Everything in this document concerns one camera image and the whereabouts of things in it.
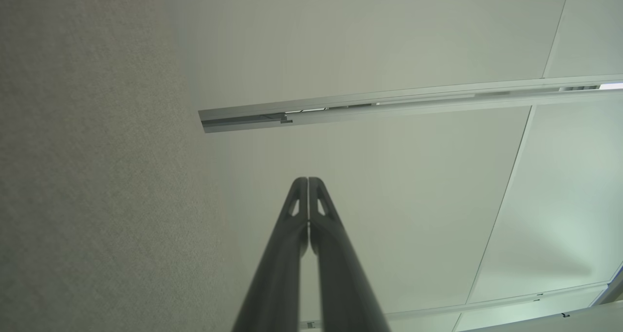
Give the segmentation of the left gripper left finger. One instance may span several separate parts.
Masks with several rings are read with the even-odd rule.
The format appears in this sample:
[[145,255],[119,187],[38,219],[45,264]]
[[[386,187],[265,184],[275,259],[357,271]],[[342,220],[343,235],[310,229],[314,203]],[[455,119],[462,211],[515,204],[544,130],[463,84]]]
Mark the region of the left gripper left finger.
[[309,180],[295,179],[232,330],[299,330],[300,262],[309,245]]

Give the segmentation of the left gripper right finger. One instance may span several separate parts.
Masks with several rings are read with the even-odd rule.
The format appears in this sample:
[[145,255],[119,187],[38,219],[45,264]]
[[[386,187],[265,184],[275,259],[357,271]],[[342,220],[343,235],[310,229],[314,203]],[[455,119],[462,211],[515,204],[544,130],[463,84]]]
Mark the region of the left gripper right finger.
[[325,332],[388,332],[389,326],[324,182],[309,178],[310,243],[317,256]]

